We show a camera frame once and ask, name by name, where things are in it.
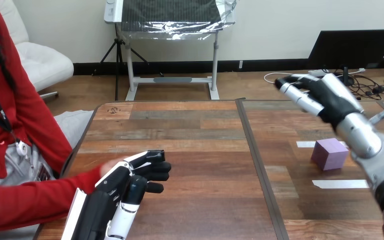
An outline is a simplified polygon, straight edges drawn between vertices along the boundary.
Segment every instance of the black monitor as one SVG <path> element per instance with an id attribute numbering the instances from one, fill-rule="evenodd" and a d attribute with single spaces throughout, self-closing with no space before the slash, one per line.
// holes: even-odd
<path id="1" fill-rule="evenodd" d="M 307 67 L 343 70 L 375 68 L 383 57 L 384 29 L 321 31 Z"/>

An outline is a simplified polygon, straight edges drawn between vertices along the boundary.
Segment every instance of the black and white robotic hand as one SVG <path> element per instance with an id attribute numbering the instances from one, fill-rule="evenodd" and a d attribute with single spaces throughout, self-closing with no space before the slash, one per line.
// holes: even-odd
<path id="1" fill-rule="evenodd" d="M 145 195 L 162 193 L 167 181 L 163 150 L 148 150 L 117 163 L 86 195 L 77 189 L 61 240 L 125 240 Z"/>
<path id="2" fill-rule="evenodd" d="M 302 109 L 331 124 L 351 148 L 351 157 L 364 170 L 384 219 L 384 134 L 374 127 L 384 114 L 367 119 L 363 107 L 332 73 L 322 79 L 295 74 L 277 79 L 275 86 Z"/>

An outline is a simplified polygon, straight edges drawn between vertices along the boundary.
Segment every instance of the red sleeve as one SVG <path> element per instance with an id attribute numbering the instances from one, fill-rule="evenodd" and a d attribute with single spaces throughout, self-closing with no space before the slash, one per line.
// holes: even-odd
<path id="1" fill-rule="evenodd" d="M 17 120 L 22 122 L 28 137 L 37 146 L 49 166 L 60 173 L 72 148 L 51 111 L 30 82 L 1 14 L 0 39 L 6 67 L 16 84 L 14 98 Z"/>
<path id="2" fill-rule="evenodd" d="M 65 217 L 77 187 L 87 194 L 93 192 L 99 169 L 72 178 L 0 186 L 0 231 Z"/>
<path id="3" fill-rule="evenodd" d="M 72 149 L 52 114 L 25 73 L 18 52 L 0 14 L 0 44 L 16 85 L 17 118 L 49 165 L 60 171 Z M 0 231 L 52 221 L 66 216 L 76 188 L 91 193 L 100 167 L 75 177 L 0 186 Z"/>

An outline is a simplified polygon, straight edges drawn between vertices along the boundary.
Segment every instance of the wood plank tabletop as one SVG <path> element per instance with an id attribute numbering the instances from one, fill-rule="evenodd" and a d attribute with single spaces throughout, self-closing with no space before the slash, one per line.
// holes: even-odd
<path id="1" fill-rule="evenodd" d="M 129 240 L 277 238 L 235 101 L 104 104 L 68 176 L 153 149 L 165 150 L 170 179 L 145 195 Z M 64 224 L 44 224 L 38 239 L 60 239 Z"/>
<path id="2" fill-rule="evenodd" d="M 361 102 L 371 117 L 384 102 Z M 384 133 L 384 120 L 376 128 Z M 321 171 L 312 147 L 331 126 L 290 101 L 113 102 L 94 114 L 68 176 L 105 161 L 164 149 L 172 163 L 162 194 L 147 193 L 128 239 L 382 239 L 368 189 L 322 189 L 313 180 L 362 180 L 346 159 Z M 60 239 L 65 219 L 39 240 Z"/>
<path id="3" fill-rule="evenodd" d="M 322 189 L 312 182 L 365 179 L 350 156 L 342 169 L 321 171 L 310 161 L 313 148 L 297 147 L 335 138 L 329 124 L 290 101 L 242 103 L 289 239 L 383 239 L 382 213 L 369 189 Z M 368 117 L 383 110 L 376 102 L 361 104 Z M 376 128 L 384 133 L 384 120 Z"/>

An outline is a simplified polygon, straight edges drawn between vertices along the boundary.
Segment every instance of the white chair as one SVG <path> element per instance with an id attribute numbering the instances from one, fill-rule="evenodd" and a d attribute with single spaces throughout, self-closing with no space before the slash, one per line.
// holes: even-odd
<path id="1" fill-rule="evenodd" d="M 13 0 L 0 0 L 0 13 L 18 50 L 21 64 L 36 91 L 73 76 L 73 63 L 68 57 L 50 47 L 29 42 L 26 27 Z M 58 92 L 41 95 L 43 99 L 50 96 L 58 96 Z"/>

